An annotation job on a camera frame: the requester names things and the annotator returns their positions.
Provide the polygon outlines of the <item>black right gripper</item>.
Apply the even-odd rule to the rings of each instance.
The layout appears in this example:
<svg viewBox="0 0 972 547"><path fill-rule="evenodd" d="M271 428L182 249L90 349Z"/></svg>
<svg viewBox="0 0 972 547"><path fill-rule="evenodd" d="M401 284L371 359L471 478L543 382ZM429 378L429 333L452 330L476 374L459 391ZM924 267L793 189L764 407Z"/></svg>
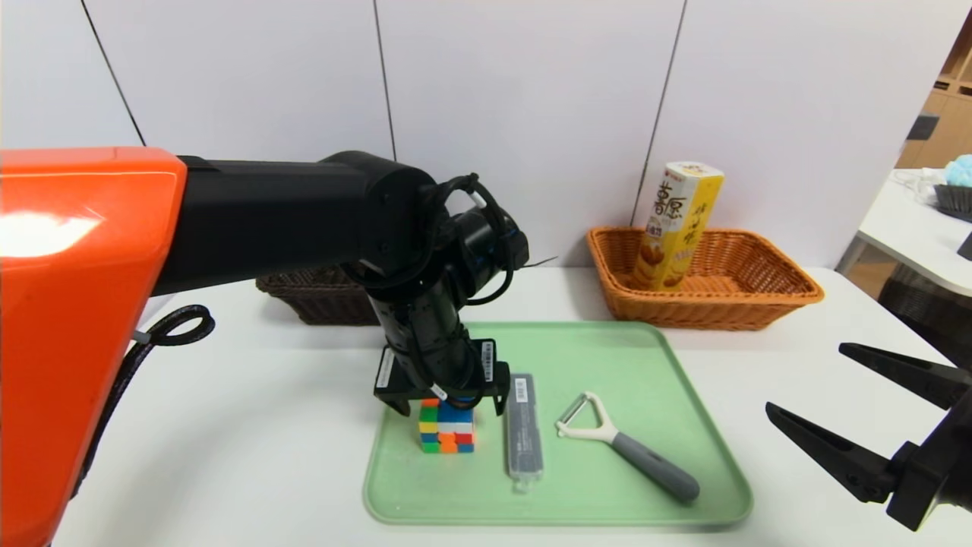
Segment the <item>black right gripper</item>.
<svg viewBox="0 0 972 547"><path fill-rule="evenodd" d="M886 513L913 532L938 506L969 513L970 374L861 343L841 343L838 351L944 409L944 418L923 443L903 443L890 460L771 402L768 420L858 501L884 504L893 494Z"/></svg>

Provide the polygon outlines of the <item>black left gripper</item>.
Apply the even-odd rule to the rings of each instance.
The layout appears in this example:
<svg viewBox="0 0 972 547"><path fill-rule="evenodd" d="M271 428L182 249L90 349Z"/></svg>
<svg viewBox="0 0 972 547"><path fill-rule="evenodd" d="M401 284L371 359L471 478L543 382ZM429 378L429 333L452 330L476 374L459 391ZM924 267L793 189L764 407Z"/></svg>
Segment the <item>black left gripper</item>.
<svg viewBox="0 0 972 547"><path fill-rule="evenodd" d="M506 412L510 367L499 360L491 338L472 338L464 325L423 340L411 325L384 326L385 346L374 378L374 397L409 418L410 400L494 401L496 416Z"/></svg>

